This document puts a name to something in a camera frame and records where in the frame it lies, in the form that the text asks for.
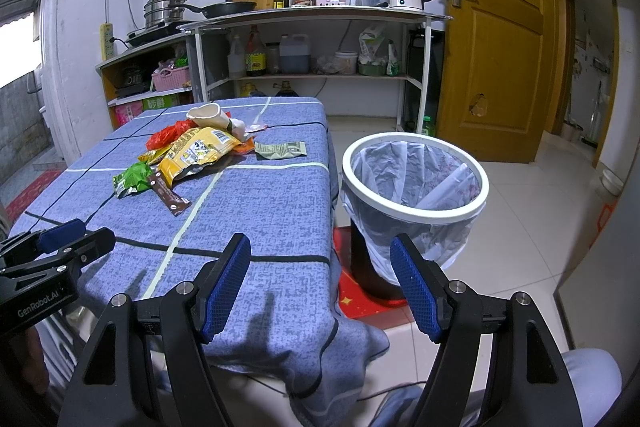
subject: blue gripper pad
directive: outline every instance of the blue gripper pad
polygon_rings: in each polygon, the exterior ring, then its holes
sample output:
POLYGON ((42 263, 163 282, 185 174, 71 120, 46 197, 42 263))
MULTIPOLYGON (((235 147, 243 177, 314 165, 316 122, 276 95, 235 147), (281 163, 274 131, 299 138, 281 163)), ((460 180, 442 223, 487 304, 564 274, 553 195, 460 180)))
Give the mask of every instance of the blue gripper pad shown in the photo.
POLYGON ((420 275, 414 260, 398 237, 391 241, 391 266, 414 314, 415 323, 422 333, 429 335, 431 342, 437 344, 442 337, 442 328, 438 324, 436 299, 420 275))
POLYGON ((86 227, 81 219, 73 219, 53 229, 40 233, 36 248, 40 253, 50 253, 62 248, 69 243, 84 237, 86 227))
POLYGON ((202 334, 210 342, 225 329, 231 308, 234 307, 240 286, 251 261, 251 242, 246 236, 236 245, 228 263, 207 299, 206 318, 202 334))

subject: wall outlet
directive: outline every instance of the wall outlet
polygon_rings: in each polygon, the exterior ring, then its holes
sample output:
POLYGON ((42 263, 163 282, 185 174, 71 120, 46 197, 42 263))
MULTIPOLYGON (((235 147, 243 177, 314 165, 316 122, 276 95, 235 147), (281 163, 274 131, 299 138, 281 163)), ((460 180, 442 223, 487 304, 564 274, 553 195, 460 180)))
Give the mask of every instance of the wall outlet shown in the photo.
POLYGON ((113 38, 113 24, 105 22, 100 25, 100 50, 102 60, 109 60, 116 56, 116 47, 111 39, 113 38))

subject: green box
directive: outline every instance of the green box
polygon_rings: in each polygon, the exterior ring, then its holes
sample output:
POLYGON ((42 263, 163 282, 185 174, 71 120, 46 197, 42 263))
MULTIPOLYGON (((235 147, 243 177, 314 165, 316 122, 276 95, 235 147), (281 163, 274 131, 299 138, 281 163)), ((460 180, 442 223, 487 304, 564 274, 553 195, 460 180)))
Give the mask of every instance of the green box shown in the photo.
POLYGON ((162 94, 159 96, 152 96, 151 98, 145 98, 142 101, 142 108, 147 109, 164 109, 167 107, 175 107, 180 105, 180 96, 175 94, 162 94))

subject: jar with red lid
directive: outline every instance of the jar with red lid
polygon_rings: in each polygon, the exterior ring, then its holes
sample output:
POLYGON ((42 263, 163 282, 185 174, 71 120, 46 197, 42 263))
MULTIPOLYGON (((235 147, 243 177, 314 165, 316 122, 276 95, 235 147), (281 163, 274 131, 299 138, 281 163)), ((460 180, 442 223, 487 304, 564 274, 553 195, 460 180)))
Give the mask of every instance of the jar with red lid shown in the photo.
POLYGON ((293 0, 293 6, 311 6, 311 0, 293 0))

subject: person's hand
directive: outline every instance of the person's hand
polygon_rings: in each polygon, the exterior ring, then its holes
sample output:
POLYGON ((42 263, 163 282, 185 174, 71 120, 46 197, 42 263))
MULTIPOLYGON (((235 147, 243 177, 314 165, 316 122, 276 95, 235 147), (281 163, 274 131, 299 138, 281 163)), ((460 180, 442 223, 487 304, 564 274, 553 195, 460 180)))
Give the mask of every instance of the person's hand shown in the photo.
POLYGON ((27 350, 27 357, 22 363, 22 377, 37 394, 45 394, 49 387, 49 371, 44 363, 38 330, 32 326, 21 335, 27 350))

